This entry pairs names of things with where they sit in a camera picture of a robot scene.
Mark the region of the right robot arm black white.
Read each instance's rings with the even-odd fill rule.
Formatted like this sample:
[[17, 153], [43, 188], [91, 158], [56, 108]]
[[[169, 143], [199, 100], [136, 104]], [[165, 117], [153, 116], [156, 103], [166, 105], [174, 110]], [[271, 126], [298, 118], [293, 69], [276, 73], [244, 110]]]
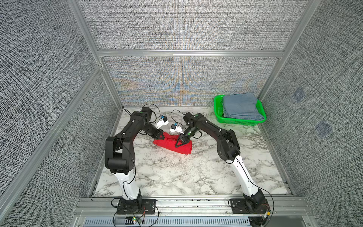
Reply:
[[248, 212], [257, 212], [266, 209], [272, 214], [274, 206], [270, 206], [263, 193], [264, 189], [258, 187], [253, 181], [241, 157], [240, 146], [233, 130], [225, 130], [210, 122], [204, 115], [187, 112], [183, 116], [187, 128], [179, 135], [175, 147], [188, 144], [197, 131], [204, 131], [212, 137], [217, 144], [219, 157], [232, 167], [244, 197], [244, 207]]

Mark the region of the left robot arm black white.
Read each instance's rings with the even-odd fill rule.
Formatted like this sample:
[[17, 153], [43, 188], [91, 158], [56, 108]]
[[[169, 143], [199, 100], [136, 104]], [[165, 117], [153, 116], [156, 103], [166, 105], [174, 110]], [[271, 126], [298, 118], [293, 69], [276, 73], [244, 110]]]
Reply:
[[117, 178], [123, 191], [122, 199], [133, 206], [140, 206], [141, 190], [136, 184], [136, 156], [133, 142], [140, 131], [155, 140], [163, 140], [164, 131], [151, 122], [153, 111], [142, 107], [130, 114], [130, 120], [118, 134], [105, 141], [105, 167]]

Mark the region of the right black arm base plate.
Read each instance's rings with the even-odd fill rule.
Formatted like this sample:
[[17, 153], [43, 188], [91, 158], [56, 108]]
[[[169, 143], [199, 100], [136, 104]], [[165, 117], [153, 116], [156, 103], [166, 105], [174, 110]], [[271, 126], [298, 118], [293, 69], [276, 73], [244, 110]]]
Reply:
[[237, 198], [230, 199], [229, 205], [233, 214], [265, 214], [271, 211], [266, 199], [253, 203], [252, 200]]

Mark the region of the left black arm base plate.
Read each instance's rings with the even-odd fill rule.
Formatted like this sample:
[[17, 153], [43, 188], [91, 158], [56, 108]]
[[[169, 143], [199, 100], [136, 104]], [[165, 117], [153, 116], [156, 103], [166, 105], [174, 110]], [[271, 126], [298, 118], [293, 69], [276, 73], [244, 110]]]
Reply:
[[141, 199], [140, 201], [121, 199], [117, 205], [116, 214], [155, 214], [156, 199]]

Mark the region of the red long pants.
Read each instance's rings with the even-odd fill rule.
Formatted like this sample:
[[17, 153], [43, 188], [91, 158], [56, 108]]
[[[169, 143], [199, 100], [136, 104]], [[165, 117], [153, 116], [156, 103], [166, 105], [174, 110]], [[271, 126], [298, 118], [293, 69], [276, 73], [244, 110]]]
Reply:
[[163, 139], [161, 136], [157, 137], [153, 143], [159, 147], [166, 148], [180, 154], [189, 155], [192, 153], [192, 141], [182, 145], [182, 142], [178, 141], [178, 135], [170, 135], [167, 132], [164, 132], [163, 136]]

